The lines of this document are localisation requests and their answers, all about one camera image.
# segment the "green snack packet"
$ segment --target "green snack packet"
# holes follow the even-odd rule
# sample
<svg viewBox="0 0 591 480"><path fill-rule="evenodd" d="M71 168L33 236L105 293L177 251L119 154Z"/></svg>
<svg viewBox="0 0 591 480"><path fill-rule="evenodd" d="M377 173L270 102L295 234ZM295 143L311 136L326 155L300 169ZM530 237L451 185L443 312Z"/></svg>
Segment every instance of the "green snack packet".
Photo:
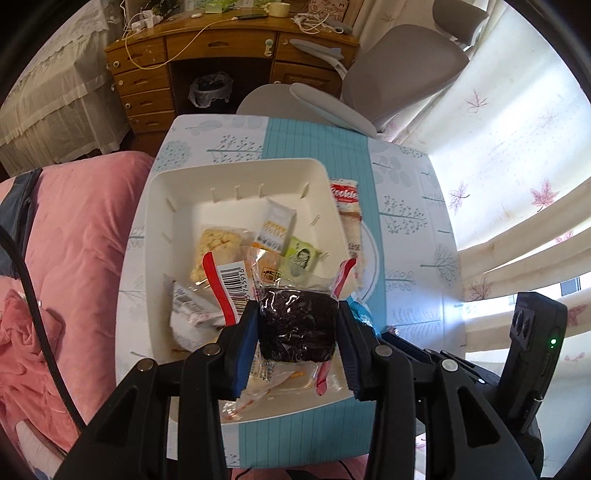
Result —
<svg viewBox="0 0 591 480"><path fill-rule="evenodd" d="M319 251L312 245L303 242L296 236L292 236L290 244L287 247L285 257L291 260L293 263L303 268L307 272L311 272L316 266L318 260Z"/></svg>

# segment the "pink bed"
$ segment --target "pink bed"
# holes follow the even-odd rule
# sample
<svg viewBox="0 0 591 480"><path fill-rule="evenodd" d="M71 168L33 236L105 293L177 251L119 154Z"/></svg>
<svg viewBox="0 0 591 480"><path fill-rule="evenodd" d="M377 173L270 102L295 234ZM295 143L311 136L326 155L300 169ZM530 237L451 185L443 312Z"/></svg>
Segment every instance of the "pink bed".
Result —
<svg viewBox="0 0 591 480"><path fill-rule="evenodd" d="M153 161L143 153L121 152L54 165L44 168L35 188L37 210L25 259L41 306L64 327L56 360L86 422L115 388L119 278ZM12 181L0 184L0 199ZM10 288L22 292L19 281L0 277L0 300ZM35 417L30 420L43 435L69 450L77 432L51 378L41 391L20 392L26 401L15 401L20 397L11 396L5 378L0 422L13 443L16 424Z"/></svg>

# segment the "black cable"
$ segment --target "black cable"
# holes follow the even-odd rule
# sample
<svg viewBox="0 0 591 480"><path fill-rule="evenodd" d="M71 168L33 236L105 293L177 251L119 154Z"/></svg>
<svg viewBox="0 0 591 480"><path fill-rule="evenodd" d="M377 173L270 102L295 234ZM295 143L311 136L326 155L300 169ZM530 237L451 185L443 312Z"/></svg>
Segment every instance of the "black cable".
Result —
<svg viewBox="0 0 591 480"><path fill-rule="evenodd" d="M242 475L246 475L248 472L250 472L252 470L252 468L247 468L246 470L244 470L242 473L239 473L236 478L234 480L238 480Z"/></svg>
<svg viewBox="0 0 591 480"><path fill-rule="evenodd" d="M339 460L339 463L343 466L343 468L345 470L347 470L347 473L349 474L349 477L351 478L351 480L355 480L355 477L353 476L353 474L351 473L351 470L349 470L349 468L345 465L344 461Z"/></svg>
<svg viewBox="0 0 591 480"><path fill-rule="evenodd" d="M86 424L84 423L80 412L78 412L78 409L76 408L76 405L74 404L74 401L72 400L72 397L66 388L64 379L61 377L60 371L57 367L56 359L53 356L53 352L51 351L49 340L47 340L45 327L43 326L43 320L41 320L41 312L39 311L39 305L37 304L37 297L35 296L35 290L33 289L33 282L31 281L29 271L27 270L25 261L23 260L18 247L14 243L14 240L12 240L12 237L1 225L0 245L4 250L6 250L6 253L17 269L18 275L21 277L22 289L24 290L25 297L27 298L27 304L29 305L29 310L31 311L33 325L35 327L35 331L37 332L39 343L41 344L41 351L43 352L43 357L45 357L45 362L47 363L47 368L49 369L51 378L56 385L57 392L60 394L60 397L66 406L66 410L70 414L70 417L72 417L74 424L78 430L82 431L86 427Z"/></svg>

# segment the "teal striped fabric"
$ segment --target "teal striped fabric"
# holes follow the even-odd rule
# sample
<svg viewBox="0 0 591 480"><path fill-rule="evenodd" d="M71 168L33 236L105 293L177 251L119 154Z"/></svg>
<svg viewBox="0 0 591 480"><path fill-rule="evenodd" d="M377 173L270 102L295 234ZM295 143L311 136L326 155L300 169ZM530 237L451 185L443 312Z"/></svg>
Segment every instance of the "teal striped fabric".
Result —
<svg viewBox="0 0 591 480"><path fill-rule="evenodd" d="M316 158L331 178L357 180L363 221L384 264L367 137L326 125L271 118L262 158ZM385 325L386 308L383 272L367 304L380 329ZM369 451L374 412L373 402L350 398L303 413L240 424L240 464L297 466L363 455Z"/></svg>

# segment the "mug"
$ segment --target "mug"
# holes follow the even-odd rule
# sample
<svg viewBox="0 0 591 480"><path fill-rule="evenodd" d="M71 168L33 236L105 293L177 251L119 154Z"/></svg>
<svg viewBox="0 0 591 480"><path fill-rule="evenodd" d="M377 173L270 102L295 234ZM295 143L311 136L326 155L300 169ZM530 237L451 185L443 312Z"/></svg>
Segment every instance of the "mug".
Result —
<svg viewBox="0 0 591 480"><path fill-rule="evenodd" d="M284 2L270 2L263 7L269 17L285 18L290 12L290 4Z"/></svg>

